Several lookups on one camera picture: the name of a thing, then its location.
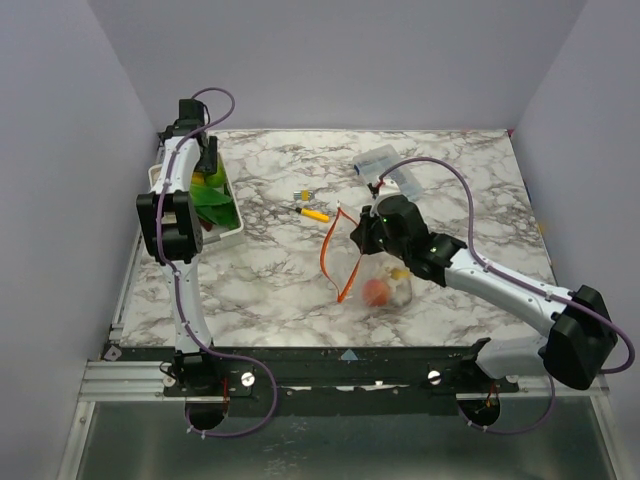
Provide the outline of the clear bag with orange zipper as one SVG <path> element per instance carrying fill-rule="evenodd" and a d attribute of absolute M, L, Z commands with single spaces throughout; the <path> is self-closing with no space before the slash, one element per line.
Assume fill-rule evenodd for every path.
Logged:
<path fill-rule="evenodd" d="M 399 310 L 413 300 L 412 276 L 404 264 L 382 252 L 362 254 L 350 239 L 359 212 L 337 202 L 336 215 L 320 250 L 320 269 L 336 302 L 350 308 Z"/>

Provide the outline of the white toy mushroom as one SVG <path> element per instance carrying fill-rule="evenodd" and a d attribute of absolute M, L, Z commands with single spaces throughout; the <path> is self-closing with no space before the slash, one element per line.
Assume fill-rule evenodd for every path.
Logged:
<path fill-rule="evenodd" d="M 403 280 L 393 280 L 390 277 L 391 270 L 394 268 L 405 269 L 399 267 L 384 267 L 380 270 L 380 279 L 385 281 L 391 288 L 391 298 L 388 307 L 404 307 L 408 305 L 413 298 L 413 290 L 410 277 Z"/>

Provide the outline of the green toy leaf vegetable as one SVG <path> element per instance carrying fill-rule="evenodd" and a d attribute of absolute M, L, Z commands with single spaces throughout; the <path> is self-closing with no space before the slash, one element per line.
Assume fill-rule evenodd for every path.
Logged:
<path fill-rule="evenodd" d="M 195 207 L 199 221 L 206 230 L 219 226 L 233 230 L 239 227 L 239 219 L 233 203 L 200 205 Z"/>

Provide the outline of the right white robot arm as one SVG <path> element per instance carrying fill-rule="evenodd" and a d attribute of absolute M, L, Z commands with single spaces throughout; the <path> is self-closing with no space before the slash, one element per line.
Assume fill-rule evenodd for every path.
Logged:
<path fill-rule="evenodd" d="M 415 277 L 474 295 L 535 330 L 529 337 L 476 342 L 473 359 L 459 370 L 471 391 L 510 375 L 544 374 L 586 390 L 617 344 L 620 335 L 599 291 L 536 283 L 493 266 L 463 241 L 430 231 L 418 207 L 401 194 L 364 206 L 350 238 L 364 255 L 385 252 Z"/>

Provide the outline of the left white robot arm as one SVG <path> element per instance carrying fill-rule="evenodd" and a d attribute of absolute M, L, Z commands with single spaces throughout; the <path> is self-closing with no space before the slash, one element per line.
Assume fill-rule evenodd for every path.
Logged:
<path fill-rule="evenodd" d="M 222 380 L 210 354 L 213 341 L 200 299 L 203 234 L 189 192 L 197 164 L 215 159 L 216 142 L 208 140 L 205 132 L 207 119 L 207 108 L 199 100 L 179 101 L 177 120 L 161 136 L 158 177 L 148 193 L 136 198 L 148 254 L 160 265 L 170 291 L 176 340 L 168 375 L 179 388 L 201 395 L 214 393 Z"/>

